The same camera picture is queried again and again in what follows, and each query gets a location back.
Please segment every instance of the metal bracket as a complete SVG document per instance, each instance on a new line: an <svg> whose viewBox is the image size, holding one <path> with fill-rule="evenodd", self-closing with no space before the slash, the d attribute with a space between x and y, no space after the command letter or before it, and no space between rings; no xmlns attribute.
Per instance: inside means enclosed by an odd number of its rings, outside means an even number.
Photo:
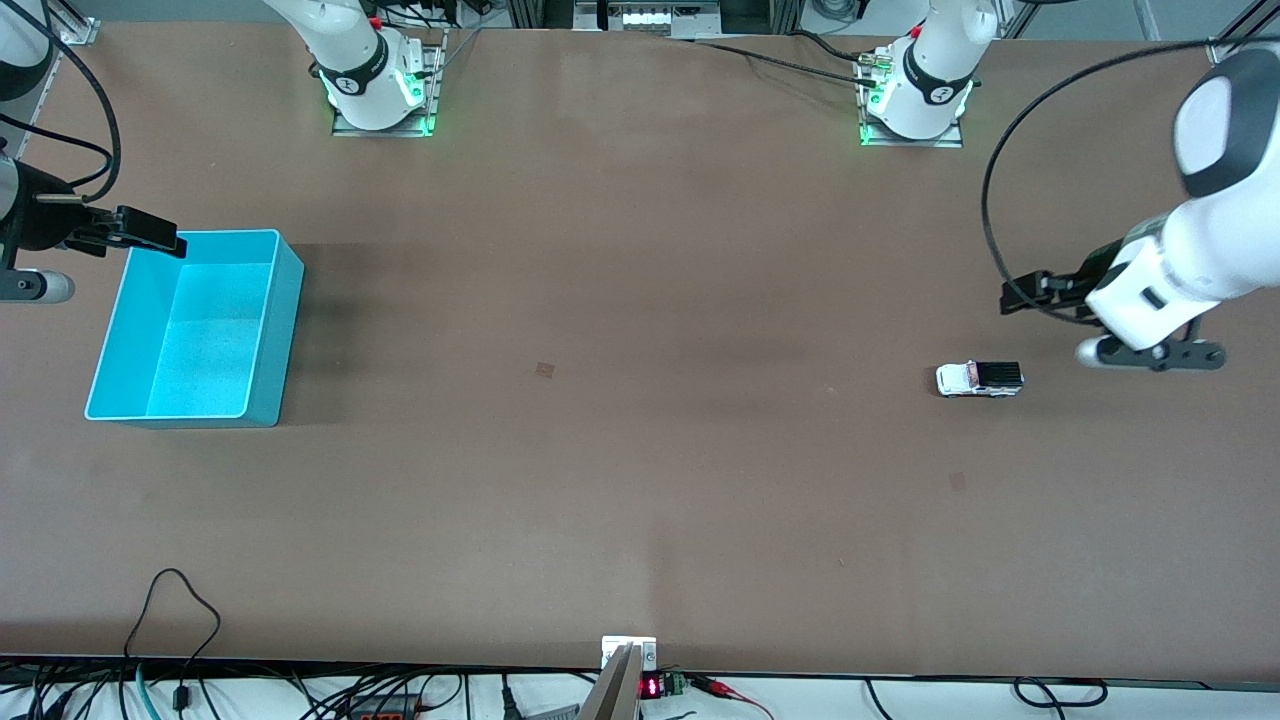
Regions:
<svg viewBox="0 0 1280 720"><path fill-rule="evenodd" d="M67 0L49 0L49 17L67 45L92 45L102 24L95 18L86 17Z"/></svg>
<svg viewBox="0 0 1280 720"><path fill-rule="evenodd" d="M636 720L640 716L643 644L623 642L614 648L591 693L582 702L577 720Z"/></svg>
<svg viewBox="0 0 1280 720"><path fill-rule="evenodd" d="M421 40L410 38L411 44L421 47L421 53L411 53L410 65L406 72L406 92L425 97L424 102L415 108L404 119L384 129L361 129L347 122L340 113L333 113L334 137L431 137L435 135L435 117L440 110L440 86L444 82L444 51L449 44L449 33L439 45L422 45ZM425 78L413 79L413 73L425 72Z"/></svg>
<svg viewBox="0 0 1280 720"><path fill-rule="evenodd" d="M1204 340L1167 338L1147 350L1133 350L1120 338L1098 340L1096 361L1103 368L1146 368L1165 370L1217 370L1226 364L1226 348Z"/></svg>
<svg viewBox="0 0 1280 720"><path fill-rule="evenodd" d="M658 639L639 635L604 635L600 638L600 667L609 664L609 659L613 657L618 647L628 644L640 647L640 656L644 661L643 670L648 673L658 669Z"/></svg>

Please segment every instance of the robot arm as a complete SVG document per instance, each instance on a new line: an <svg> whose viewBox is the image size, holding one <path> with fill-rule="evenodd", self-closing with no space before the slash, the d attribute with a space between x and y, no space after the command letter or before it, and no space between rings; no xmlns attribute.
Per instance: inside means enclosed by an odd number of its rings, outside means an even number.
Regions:
<svg viewBox="0 0 1280 720"><path fill-rule="evenodd" d="M20 97L44 82L52 58L47 23L42 0L0 4L0 100ZM124 205L114 211L90 208L65 181L14 160L0 142L0 302L63 302L74 293L63 273L15 268L19 250L60 247L105 256L108 247L145 247L182 258L186 241L177 229Z"/></svg>
<svg viewBox="0 0 1280 720"><path fill-rule="evenodd" d="M1174 156L1187 201L1073 275L1015 281L1037 304L1075 306L1110 333L1082 343L1085 365L1219 368L1225 351L1194 337L1198 318L1280 284L1280 47L1235 53L1192 88L1174 120ZM1005 288L1001 313L1027 306L1015 295Z"/></svg>
<svg viewBox="0 0 1280 720"><path fill-rule="evenodd" d="M991 0L932 0L919 32L877 49L891 65L867 111L909 140L938 137L964 111L998 26Z"/></svg>
<svg viewBox="0 0 1280 720"><path fill-rule="evenodd" d="M264 1L302 36L329 102L352 126L385 129L426 101L422 41L374 29L360 0Z"/></svg>

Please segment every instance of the brown table surface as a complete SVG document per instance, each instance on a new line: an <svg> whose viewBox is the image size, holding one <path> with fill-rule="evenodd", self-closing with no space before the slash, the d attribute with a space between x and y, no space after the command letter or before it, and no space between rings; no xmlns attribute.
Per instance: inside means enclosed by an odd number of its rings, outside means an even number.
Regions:
<svg viewBox="0 0 1280 720"><path fill-rule="evenodd" d="M995 45L956 151L859 147L847 86L712 49L493 32L436 137L338 140L288 27L108 24L109 200L279 228L306 287L280 427L147 432L82 418L123 254L28 256L79 292L0 313L0 651L118 652L177 565L221 656L589 666L630 632L713 669L1280 679L1276 296L1207 318L1203 375L1088 370L1083 329L996 311L987 154L1123 49ZM1028 122L995 186L1015 270L1180 200L1204 68ZM105 140L70 65L40 123ZM1025 392L937 397L969 357ZM207 632L177 584L156 612L138 652Z"/></svg>

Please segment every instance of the power cable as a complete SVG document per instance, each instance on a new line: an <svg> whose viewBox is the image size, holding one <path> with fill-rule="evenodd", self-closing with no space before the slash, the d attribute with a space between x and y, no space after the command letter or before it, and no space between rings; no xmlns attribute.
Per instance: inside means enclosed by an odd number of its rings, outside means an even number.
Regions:
<svg viewBox="0 0 1280 720"><path fill-rule="evenodd" d="M1023 693L1023 684L1036 685L1039 689L1039 692L1044 693L1044 697L1047 700L1044 700L1044 701L1037 701L1037 700L1032 700L1032 698L1027 697ZM1080 701L1065 701L1065 700L1059 700L1057 696L1053 694L1053 691L1051 691L1048 688L1048 685L1044 684L1044 682L1041 680L1039 678L1015 678L1014 679L1014 694L1018 696L1018 700L1020 700L1023 703L1029 705L1032 707L1038 707L1041 710L1053 710L1055 712L1057 712L1057 720L1066 720L1065 708L1068 708L1068 707L1076 707L1076 708L1080 708L1080 707L1097 707L1097 706L1102 705L1103 702L1106 702L1107 694L1110 692L1107 689L1107 684L1105 682L1102 682L1102 680L1097 680L1097 683L1093 687L1097 687L1097 688L1100 688L1102 691L1102 693L1098 694L1098 697L1089 698L1089 700L1080 700Z"/></svg>
<svg viewBox="0 0 1280 720"><path fill-rule="evenodd" d="M753 60L760 60L762 63L769 63L778 65L781 68L787 68L792 70L799 70L801 73L809 73L819 77L826 77L831 79L838 79L841 82L851 82L854 85L861 85L864 87L876 87L876 82L869 78L860 78L854 76L842 76L840 73L832 73L829 70L822 70L818 68L810 68L808 65L801 65L799 63L790 63L787 60L780 60L777 58L771 58L768 55L760 55L759 53L753 53L750 50L742 50L741 47L730 47L728 45L719 45L716 42L694 42L699 47L714 47L716 50L723 50L726 53L733 53L735 55L741 55L744 58L750 58Z"/></svg>
<svg viewBox="0 0 1280 720"><path fill-rule="evenodd" d="M850 63L856 63L859 55L865 55L867 54L867 53L845 53L842 50L836 50L820 35L814 33L814 32L809 32L806 29L796 29L796 31L788 32L787 35L791 35L794 37L804 37L806 40L812 40L815 44L818 44L818 47L822 47L822 50L824 53L827 53L828 55L832 55L833 58L840 58L841 60L846 60L846 61L850 61Z"/></svg>
<svg viewBox="0 0 1280 720"><path fill-rule="evenodd" d="M106 173L106 179L102 182L102 187L97 188L97 191L95 191L93 193L86 196L84 202L88 204L96 200L101 200L102 196L105 196L108 192L111 191L111 187L115 186L115 178L118 178L120 174L120 126L115 120L115 110L111 108L111 100L106 96L106 91L102 90L102 83L100 83L97 81L97 77L93 76L93 70L88 69L88 65L84 64L84 60L81 60L79 55L77 55L74 50L72 50L65 42L63 42L63 38L59 37L56 32L50 29L46 23L42 23L38 19L36 19L36 17L28 13L26 8L19 5L17 0L0 0L0 4L8 8L13 14L26 20L28 24L31 24L31 27L36 28L41 35L44 35L49 40L49 42L54 45L54 47L58 47L58 50L63 55L65 55L67 59L70 60L73 65L76 65L76 69L78 69L81 74L84 76L84 81L88 82L88 86L93 90L93 94L97 95L97 101L99 104L102 105L102 113L106 115L108 132L110 132L111 135L111 168ZM44 3L41 3L41 5L45 9L45 18L47 20L49 6L45 5Z"/></svg>
<svg viewBox="0 0 1280 720"><path fill-rule="evenodd" d="M24 123L24 122L17 119L17 118L10 118L9 115L5 115L4 113L0 113L0 123L5 123L8 126L13 126L13 127L15 127L15 128L18 128L20 131L29 132L32 135L38 135L38 136L47 137L49 140L56 140L58 142L65 142L67 145L74 145L76 147L83 147L86 150L92 150L93 152L97 152L99 155L101 155L102 156L102 167L100 167L97 170L92 172L91 174L87 174L87 176L84 176L82 178L73 179L69 183L67 183L67 184L69 184L72 187L79 187L82 184L84 184L84 183L93 182L97 178L105 176L108 173L108 170L111 169L111 154L108 152L108 150L105 147L102 147L101 145L96 145L96 143L92 143L92 142L90 142L87 140L81 140L78 137L72 137L69 135L63 135L60 132L54 132L51 129L40 128L40 127L36 127L33 124Z"/></svg>
<svg viewBox="0 0 1280 720"><path fill-rule="evenodd" d="M1170 53L1179 53L1183 50L1197 49L1197 47L1217 47L1221 45L1239 45L1243 42L1277 42L1277 41L1280 41L1280 35L1260 35L1247 38L1217 37L1207 40L1187 40L1180 42L1169 42L1152 47L1143 47L1140 50L1133 50L1130 53L1124 53L1121 55L1116 55L1115 58L1094 63L1084 68L1083 70L1073 73L1071 76L1059 81L1056 85L1053 85L1053 87L1050 87L1044 92L1039 94L1025 108L1023 108L1023 110L1018 113L1014 120L1009 123L1009 127L1005 128L1005 132L1000 136L1000 140L996 141L996 147L992 149L991 156L987 159L987 169L982 176L982 199L979 201L982 209L982 232L987 237L987 250L991 251L991 259L996 265L996 270L1000 273L1000 277L1005 281L1005 283L1007 283L1009 287L1014 291L1014 295L1016 295L1019 300L1025 302L1028 307L1043 315L1048 315L1050 318L1053 318L1056 320L1061 320L1064 323L1071 323L1074 325L1098 327L1101 324L1097 320L1080 319L1074 315L1068 315L1065 313L1060 313L1057 310L1037 305L1036 301L1032 300L1027 295L1027 292L1018 286L1016 282L1014 282L1014 274L1009 270L1009 266L1005 264L1005 256L1000 251L1000 246L996 243L996 234L991 227L991 178L992 174L995 174L996 172L996 163L1000 161L1000 155L1001 152L1004 152L1005 145L1009 143L1009 140L1012 137L1014 132L1018 129L1019 126L1023 124L1023 120L1025 120L1028 115L1030 115L1037 108L1044 104L1046 100L1057 95L1066 87L1094 73L1106 70L1108 68L1114 68L1116 65L1121 65L1124 63L1140 60L1143 58L1152 58L1156 55L1167 55Z"/></svg>
<svg viewBox="0 0 1280 720"><path fill-rule="evenodd" d="M883 717L884 720L893 720L893 716L890 715L888 710L884 710L884 706L881 703L879 696L876 694L876 685L872 684L872 679L863 678L863 682L867 683L867 692L870 693L872 696L872 703L876 705L876 712L879 712L881 717Z"/></svg>

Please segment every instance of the black cable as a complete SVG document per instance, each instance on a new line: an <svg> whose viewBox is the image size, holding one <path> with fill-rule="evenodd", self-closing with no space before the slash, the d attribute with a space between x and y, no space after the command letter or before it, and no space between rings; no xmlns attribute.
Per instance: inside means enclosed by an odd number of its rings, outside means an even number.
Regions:
<svg viewBox="0 0 1280 720"><path fill-rule="evenodd" d="M200 655L206 647L209 647L209 643L214 642L214 638L218 637L218 630L223 629L223 616L221 614L218 612L216 607L210 605L207 600L205 600L204 597L201 597L198 592L196 592L196 588L191 585L191 580L187 579L186 573L183 573L182 570L177 568L165 568L164 570L160 570L151 578L151 584L147 587L147 597L142 601L142 611L138 612L138 619L134 620L133 628L129 629L129 637L124 639L124 648L122 650L122 656L125 660L128 660L129 646L133 644L133 639L137 637L138 629L142 626L142 620L147 616L147 609L151 606L151 596L155 594L156 583L160 582L160 578L170 573L177 575L178 579L182 580L182 584L187 587L187 593L191 594L192 600L202 605L205 610L207 610L209 614L214 616L214 629L209 633L209 637L205 638L205 642L200 643L200 646L195 650L195 652L192 652L191 656L187 657L187 661L182 664L182 669L178 671L178 688L186 688L187 667L191 665L193 660L196 660L196 656ZM184 697L189 698L189 693L187 693L186 691L182 692ZM178 712L178 720L183 720L183 712L186 711L186 706L177 705L177 702L174 705ZM123 691L122 691L120 706L123 710L124 706Z"/></svg>
<svg viewBox="0 0 1280 720"><path fill-rule="evenodd" d="M88 712L93 707L93 700L97 698L97 693L102 692L102 688L106 687L106 683L108 680L110 680L110 678L111 678L110 674L102 675L102 679L99 680L96 685L93 685L93 692L88 693L88 697L84 700L84 705L76 712L76 715L72 716L72 720L82 720L83 717L88 717Z"/></svg>
<svg viewBox="0 0 1280 720"><path fill-rule="evenodd" d="M291 684L298 688L298 692L302 693L302 697L307 698L307 705L315 707L316 698L311 697L311 691L307 689L307 684L302 682L302 678L298 676L298 673L293 667L289 667L289 674L293 675L293 683Z"/></svg>
<svg viewBox="0 0 1280 720"><path fill-rule="evenodd" d="M196 673L196 682L200 683L200 693L205 696L205 705L209 706L209 714L214 716L214 720L223 720L223 716L218 714L218 707L214 706L214 698L209 696L209 688L205 687L205 676Z"/></svg>
<svg viewBox="0 0 1280 720"><path fill-rule="evenodd" d="M876 694L876 685L872 684L872 679L863 678L863 682L867 683L867 692L872 694L872 703L876 705L876 711L879 712L881 717L883 717L884 720L893 720L893 716L890 715L887 710L884 710L883 705L881 705L879 696Z"/></svg>
<svg viewBox="0 0 1280 720"><path fill-rule="evenodd" d="M106 128L111 133L111 168L106 173L106 181L102 182L102 187L86 196L84 202L101 200L102 196L111 191L111 187L115 186L115 178L120 174L120 126L115 122L115 110L111 108L111 100L106 96L106 91L102 90L102 83L97 82L97 77L93 76L93 70L88 69L84 60L81 60L79 55L68 47L56 32L50 29L47 24L36 19L35 15L28 13L27 9L19 5L15 0L0 0L0 4L4 4L4 6L9 8L13 14L26 20L31 24L31 27L36 28L41 35L49 38L49 42L52 42L54 46L58 47L58 50L65 55L73 65L76 65L76 69L84 76L84 81L88 82L88 86L93 88L93 94L97 95L97 101L102 105L102 113L106 115ZM45 17L49 17L47 6L45 6Z"/></svg>
<svg viewBox="0 0 1280 720"><path fill-rule="evenodd" d="M1037 700L1032 700L1032 698L1027 697L1025 694L1023 694L1023 684L1036 685L1037 688L1039 688L1039 691L1042 693L1044 693L1044 697L1048 698L1048 700L1047 701L1037 701ZM1107 684L1105 682L1102 682L1102 680L1097 680L1097 684L1093 684L1091 687L1101 688L1102 693L1098 694L1098 697L1094 697L1094 698L1091 698L1091 700L1064 701L1064 700L1057 700L1057 696L1053 694L1053 691L1048 689L1048 685L1044 684L1044 682L1041 680L1039 678L1014 678L1014 694L1018 696L1018 700L1023 701L1024 705L1029 705L1032 707L1038 707L1041 710L1053 710L1053 711L1056 711L1057 712L1057 720L1066 720L1066 711L1065 711L1065 708L1068 708L1068 707L1076 707L1076 708L1079 708L1079 707L1097 707L1097 706L1102 705L1103 702L1106 702L1107 694L1110 694L1110 691L1107 689Z"/></svg>
<svg viewBox="0 0 1280 720"><path fill-rule="evenodd" d="M694 42L699 47L714 47L716 50L723 50L726 53L733 53L735 55L742 55L744 58L750 58L753 60L760 60L763 63L772 63L782 68L790 68L792 70L800 70L803 73L815 74L819 77L827 77L832 79L838 79L842 82L851 82L854 85L861 85L864 87L874 87L876 82L868 78L859 78L854 76L842 76L840 73L832 73L828 70L819 70L818 68L810 68L808 65L800 65L797 63L788 63L786 60L778 60L777 58L769 58L768 55L760 55L759 53L751 53L750 50L742 50L740 47L730 47L728 45L718 45L716 42Z"/></svg>
<svg viewBox="0 0 1280 720"><path fill-rule="evenodd" d="M1037 305L1036 301L1032 300L1027 295L1027 292L1021 287L1019 287L1018 283L1014 282L1014 275L1012 273L1009 272L1009 266L1005 264L1005 256L1004 254L1001 254L1000 246L996 243L996 234L991 227L991 177L996 170L996 163L1000 160L1000 154L1005 150L1005 145L1009 143L1009 138L1012 137L1014 131L1016 131L1018 127L1023 124L1023 120L1025 120L1028 115L1030 115L1037 108L1044 104L1046 100L1057 95L1064 88L1074 85L1075 82L1084 79L1094 73L1102 72L1105 69L1114 68L1124 63L1129 63L1132 60L1140 60L1143 58L1151 58L1155 55L1167 55L1170 53L1179 53L1181 50L1189 50L1194 47L1216 47L1220 45L1238 45L1242 42L1276 42L1276 41L1280 41L1280 35L1260 35L1247 38L1219 37L1207 40L1187 40L1180 42L1169 42L1164 45L1157 45L1153 47L1143 47L1140 50L1133 50L1130 53L1125 53L1123 55L1116 55L1115 58L1102 60L1101 63L1094 63L1084 68L1083 70L1073 73L1068 78L1059 81L1056 85L1053 85L1053 87L1050 87L1044 92L1039 94L1034 100L1030 101L1030 104L1023 108L1023 110L1018 113L1014 120L1009 123L1009 127L1005 128L1005 132L1000 136L1000 140L996 141L996 147L992 149L991 151L991 158L987 159L987 170L982 176L982 200L979 201L982 209L982 232L987 237L987 250L991 251L991 259L996 264L996 270L1000 273L1000 277L1014 291L1014 295L1016 295L1019 300L1025 302L1028 307L1043 315L1048 315L1050 318L1053 318L1056 320L1062 320L1064 323L1071 323L1075 325L1089 325L1089 327L1101 325L1098 320L1093 319L1084 320L1074 315L1068 315L1064 313L1059 313L1057 310Z"/></svg>
<svg viewBox="0 0 1280 720"><path fill-rule="evenodd" d="M56 140L58 142L65 142L67 145L74 145L76 147L83 147L86 150L92 150L93 152L97 152L99 155L101 155L102 156L102 167L99 168L97 170L95 170L91 174L87 174L87 176L84 176L82 178L73 179L72 182L67 183L67 184L69 184L72 187L79 187L82 184L87 183L87 182L93 182L97 178L105 176L106 172L111 169L111 154L108 152L106 149L102 147L101 145L95 145L95 143L92 143L92 142L90 142L87 140L81 140L78 137L72 137L69 135L63 135L60 132L54 132L51 129L40 128L40 127L24 123L24 122L17 119L17 118L10 118L9 115L5 115L4 113L0 113L0 123L5 123L8 126L13 126L13 127L15 127L15 128L18 128L20 131L26 131L26 132L29 132L29 133L33 133L33 135L40 135L40 136L47 137L50 140Z"/></svg>
<svg viewBox="0 0 1280 720"><path fill-rule="evenodd" d="M453 694L451 694L444 702L438 702L435 705L431 705L429 702L424 703L422 702L422 694L426 692L426 685L430 684L430 682L431 682L433 678L438 678L438 676L439 675L428 675L426 679L422 680L422 687L417 689L416 710L419 712L430 712L433 710L439 710L439 708L444 707L445 705L449 705L451 702L453 702L454 700L457 700L458 694L462 693L462 678L463 676L460 674L458 675L458 687L453 688Z"/></svg>
<svg viewBox="0 0 1280 720"><path fill-rule="evenodd" d="M0 3L8 3L8 1L10 0L0 0ZM214 616L212 632L210 632L209 637L205 638L205 642L200 643L200 647L197 647L196 651L192 652L189 657L187 657L187 661L182 664L182 666L186 669L188 665L191 665L191 661L195 660L196 656L200 655L209 646L209 643L214 641L214 638L218 635L218 630L223 629L223 616L221 614L218 612L216 607L210 605L207 600L205 600L204 597L201 597L198 592L196 592L196 588L191 587L191 580L187 579L187 574L177 568L165 568L164 570L160 570L159 573L155 574L155 577L151 578L151 584L147 587L147 597L142 601L142 611L138 612L138 619L133 621L133 628L129 629L129 637L124 639L124 648L122 650L120 655L123 655L125 659L131 657L129 646L133 644L133 639L137 637L138 629L142 626L142 620L147 616L147 609L151 607L151 596L155 594L156 592L156 583L160 582L160 578L170 573L177 575L178 579L182 580L182 584L187 587L187 593L191 594L191 598L202 605L205 610L207 610L209 614Z"/></svg>
<svg viewBox="0 0 1280 720"><path fill-rule="evenodd" d="M787 35L791 35L791 36L795 36L795 37L804 37L804 38L806 38L806 40L812 40L812 41L814 41L815 44L818 44L818 47L822 47L822 50L823 50L824 53L827 53L828 55L832 55L832 56L835 56L835 58L840 58L841 60L847 60L847 61L850 61L850 63L856 63L856 61L858 61L858 56L859 56L859 55L864 55L864 54L865 54L865 53L845 53L845 51L842 51L842 50L836 50L836 49L835 49L835 47L833 47L833 46L832 46L832 45L831 45L829 42L827 42L827 40L826 40L826 38L823 38L823 37L822 37L820 35L817 35L817 33L813 33L813 32L809 32L809 31L806 31L806 29L796 29L796 31L791 31L791 32L788 32Z"/></svg>

